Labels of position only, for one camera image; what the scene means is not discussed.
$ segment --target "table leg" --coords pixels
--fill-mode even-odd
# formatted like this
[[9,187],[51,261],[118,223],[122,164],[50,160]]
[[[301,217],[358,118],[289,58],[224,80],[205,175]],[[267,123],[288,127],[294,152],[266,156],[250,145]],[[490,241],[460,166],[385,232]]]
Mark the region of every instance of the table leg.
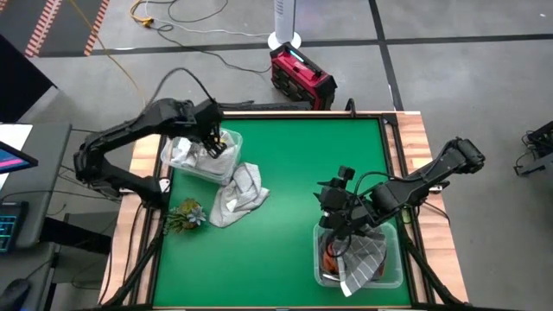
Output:
[[98,254],[108,255],[111,250],[111,237],[49,217],[44,219],[41,241],[76,247]]

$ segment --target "white cloth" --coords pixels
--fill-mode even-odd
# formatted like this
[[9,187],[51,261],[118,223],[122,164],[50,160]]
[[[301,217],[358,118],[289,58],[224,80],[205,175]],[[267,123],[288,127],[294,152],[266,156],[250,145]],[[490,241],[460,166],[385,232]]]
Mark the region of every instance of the white cloth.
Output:
[[259,167],[242,163],[232,175],[231,183],[215,194],[209,222],[226,227],[258,208],[268,196],[269,189],[261,187]]
[[225,130],[221,131],[221,142],[226,143],[226,149],[217,159],[213,159],[201,144],[192,143],[181,137],[176,146],[173,146],[171,162],[178,166],[189,166],[211,174],[224,175],[233,169],[238,148]]

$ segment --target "wooden table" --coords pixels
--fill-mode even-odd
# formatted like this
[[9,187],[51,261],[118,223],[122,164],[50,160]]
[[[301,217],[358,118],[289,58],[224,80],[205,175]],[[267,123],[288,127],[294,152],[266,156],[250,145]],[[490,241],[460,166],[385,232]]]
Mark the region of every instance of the wooden table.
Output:
[[[244,112],[227,112],[226,114],[232,115],[236,113]],[[336,114],[348,114],[347,111],[295,111],[286,113],[319,113],[321,115],[336,115]],[[360,111],[358,113],[371,113],[371,114],[390,114],[389,111]],[[426,163],[432,160],[430,154],[429,143],[424,130],[423,118],[420,112],[401,111],[395,112],[397,117],[397,125],[399,128],[399,134],[402,142],[402,150],[404,153],[404,161],[409,172],[421,168]],[[388,138],[388,144],[391,151],[392,166],[396,175],[401,175],[400,170],[400,157],[396,149],[392,127],[386,126],[386,135]],[[132,161],[130,163],[130,172],[140,176],[152,175],[154,167],[156,165],[156,156],[160,142],[159,136],[147,136],[135,143],[133,150]],[[162,167],[161,176],[166,175],[167,168]],[[431,194],[428,202],[438,206],[445,211],[441,195]],[[127,275],[130,273],[135,265],[138,253],[138,247],[140,238],[143,231],[144,219],[146,211],[139,207],[139,198],[132,194],[123,198],[121,209],[118,216],[118,224],[113,236],[113,248],[111,251],[112,267],[111,277],[108,284],[108,267],[106,267],[104,282],[102,284],[103,293],[107,286],[105,298],[101,302],[109,300],[115,291],[121,286],[124,281],[125,264],[127,263],[127,254],[130,248],[130,257],[128,258]],[[133,221],[137,215],[137,222],[135,230],[131,236],[131,230]],[[150,232],[150,239],[157,228],[157,220],[159,214],[156,214],[154,221],[152,221],[152,227]],[[461,269],[457,260],[457,253],[455,251],[453,238],[451,231],[449,230],[448,221],[440,214],[433,212],[425,207],[421,208],[420,216],[418,218],[420,229],[423,237],[423,245],[426,253],[426,258],[432,269],[440,277],[442,282],[449,288],[451,293],[462,301],[467,301],[467,292],[461,276]],[[412,228],[408,225],[408,231],[412,234]],[[417,298],[420,302],[425,302],[426,297],[424,294],[423,279],[420,270],[418,269],[414,260],[411,259],[411,267],[415,277],[415,285]],[[141,282],[138,288],[137,303],[145,303],[148,283],[151,272],[151,260],[143,271]]]

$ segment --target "plaid cloth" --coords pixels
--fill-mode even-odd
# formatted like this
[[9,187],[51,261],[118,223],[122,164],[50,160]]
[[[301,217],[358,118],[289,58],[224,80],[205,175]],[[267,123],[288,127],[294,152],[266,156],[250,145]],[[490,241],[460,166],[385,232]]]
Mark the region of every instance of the plaid cloth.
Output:
[[[346,253],[337,258],[340,269],[340,287],[346,297],[363,288],[365,283],[378,274],[378,268],[386,256],[386,236],[380,227],[366,227],[366,237],[352,235],[352,243]],[[348,238],[335,240],[332,244],[335,254],[347,246]]]

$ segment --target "crumpled cloth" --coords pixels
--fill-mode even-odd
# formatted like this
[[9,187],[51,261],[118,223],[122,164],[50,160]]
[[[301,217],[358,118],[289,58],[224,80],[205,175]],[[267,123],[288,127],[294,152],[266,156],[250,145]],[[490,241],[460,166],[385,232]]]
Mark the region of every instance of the crumpled cloth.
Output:
[[268,196],[269,189],[261,187],[259,167],[242,163],[232,175],[231,183],[215,194],[209,222],[220,228],[229,226],[258,208]]
[[[340,287],[346,297],[349,297],[367,282],[378,275],[378,268],[386,256],[386,236],[380,227],[366,226],[361,230],[365,237],[352,235],[352,243],[343,256],[338,257],[340,270]],[[334,240],[334,254],[339,254],[347,245],[347,238]]]
[[238,152],[238,147],[225,130],[221,131],[221,142],[226,143],[226,149],[217,159],[213,159],[200,143],[192,143],[185,137],[181,137],[177,145],[173,147],[171,162],[211,174],[224,175],[234,166],[234,154]]

